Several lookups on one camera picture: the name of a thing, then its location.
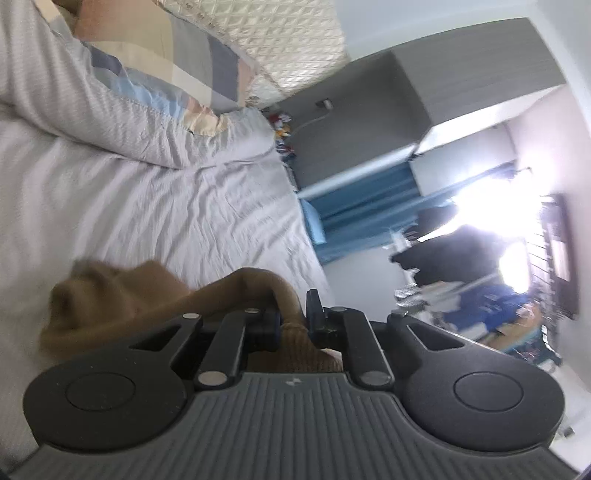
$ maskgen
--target black circular pad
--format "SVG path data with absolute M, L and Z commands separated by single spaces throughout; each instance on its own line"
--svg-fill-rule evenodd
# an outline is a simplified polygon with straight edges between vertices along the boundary
M 461 377 L 454 390 L 460 401 L 480 411 L 509 410 L 523 398 L 523 389 L 515 380 L 494 372 L 476 372 Z
M 546 445 L 564 412 L 556 381 L 541 369 L 466 341 L 427 351 L 409 377 L 402 403 L 424 430 L 480 452 Z
M 106 411 L 126 404 L 134 392 L 135 384 L 129 378 L 103 373 L 74 380 L 66 390 L 66 397 L 81 410 Z
M 161 352 L 105 349 L 41 374 L 23 399 L 37 442 L 107 452 L 156 437 L 187 400 L 183 381 L 165 360 Z

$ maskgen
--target gray cabinet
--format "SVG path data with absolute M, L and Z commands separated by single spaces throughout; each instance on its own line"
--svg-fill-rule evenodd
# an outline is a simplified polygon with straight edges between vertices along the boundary
M 419 152 L 519 115 L 564 83 L 526 18 L 430 35 L 392 52 L 432 124 Z

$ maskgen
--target patterned pillowcase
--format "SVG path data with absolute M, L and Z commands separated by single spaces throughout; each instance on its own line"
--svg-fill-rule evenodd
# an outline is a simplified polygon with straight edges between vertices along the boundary
M 245 105 L 256 73 L 246 55 L 152 0 L 84 0 L 74 33 L 101 82 L 195 133 L 224 129 L 217 115 Z

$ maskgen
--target hanging clothes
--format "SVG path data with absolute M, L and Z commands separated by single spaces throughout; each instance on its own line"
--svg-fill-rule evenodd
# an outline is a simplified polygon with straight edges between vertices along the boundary
M 438 236 L 393 255 L 403 269 L 418 268 L 419 286 L 438 281 L 470 283 L 494 273 L 505 242 L 494 233 L 463 225 L 449 235 Z
M 413 242 L 434 232 L 439 227 L 450 222 L 457 215 L 457 211 L 458 208 L 455 203 L 419 210 L 417 224 L 408 227 L 404 231 L 404 238 L 409 242 Z

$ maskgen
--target white bedsheet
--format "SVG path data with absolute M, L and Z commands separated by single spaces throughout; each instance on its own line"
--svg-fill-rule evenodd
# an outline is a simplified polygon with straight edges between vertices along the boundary
M 275 152 L 171 170 L 57 138 L 0 106 L 0 465 L 35 448 L 21 410 L 52 286 L 76 258 L 155 259 L 198 288 L 243 266 L 332 303 Z

